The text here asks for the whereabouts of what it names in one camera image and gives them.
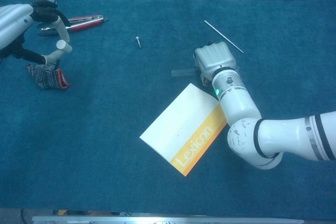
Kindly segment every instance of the robotic hand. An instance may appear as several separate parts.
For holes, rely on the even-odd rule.
[[[284,152],[313,161],[336,160],[336,111],[294,120],[263,120],[224,42],[198,48],[195,65],[212,86],[230,126],[233,152],[259,169],[277,166]]]
[[[0,7],[0,58],[14,54],[16,58],[46,65],[56,62],[65,52],[71,52],[72,48],[68,45],[70,37],[65,28],[65,25],[70,26],[70,22],[56,8],[56,4],[47,0],[37,0],[31,5]],[[58,50],[49,55],[40,55],[22,47],[25,42],[24,33],[34,21],[55,25],[61,38],[57,42]]]

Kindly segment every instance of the white booklet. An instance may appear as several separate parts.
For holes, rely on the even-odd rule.
[[[187,176],[226,123],[219,102],[190,83],[140,139]]]

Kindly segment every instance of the table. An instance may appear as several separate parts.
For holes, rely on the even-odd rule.
[[[109,21],[71,34],[66,91],[39,89],[23,60],[0,65],[0,207],[336,219],[336,163],[286,153],[258,170],[228,148],[225,128],[183,177],[139,139],[189,83],[213,94],[198,76],[171,77],[221,41],[204,19],[245,52],[229,45],[263,117],[336,110],[336,1],[57,2],[68,17]],[[32,27],[24,45],[46,54],[56,41]]]

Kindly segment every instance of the metal rod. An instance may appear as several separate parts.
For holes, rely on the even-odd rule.
[[[235,48],[237,48],[240,52],[244,53],[239,47],[237,47],[235,44],[233,44],[233,42],[231,40],[229,40],[228,38],[226,38],[220,31],[218,31],[215,27],[213,27],[208,21],[204,21],[209,27],[211,27],[212,29],[214,29],[219,35],[221,35],[224,39],[226,39],[228,42],[231,43],[231,45],[233,45]]]

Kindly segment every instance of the black ring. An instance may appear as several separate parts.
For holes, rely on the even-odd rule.
[[[220,73],[220,72],[222,72],[222,71],[224,71],[224,70],[233,70],[233,71],[237,72],[236,69],[233,69],[233,68],[230,68],[230,67],[221,67],[221,68],[218,68],[218,69],[216,69],[216,70],[214,71],[214,73],[213,73],[213,75],[212,75],[212,79],[214,79],[215,76],[216,76],[218,73]]]
[[[316,126],[317,126],[317,129],[318,129],[318,132],[320,134],[320,138],[321,138],[321,142],[322,142],[324,151],[326,152],[326,155],[328,156],[328,159],[336,160],[336,158],[335,158],[335,156],[332,152],[332,149],[330,147],[330,144],[329,144],[328,138],[326,136],[326,133],[324,131],[320,114],[315,116],[315,121],[316,121]]]
[[[254,132],[253,132],[254,147],[256,148],[258,154],[262,156],[263,158],[276,158],[280,154],[279,152],[274,154],[272,157],[268,157],[261,151],[259,140],[258,140],[258,131],[259,131],[260,124],[263,120],[264,119],[259,119],[258,122],[256,123],[256,126],[254,127]]]

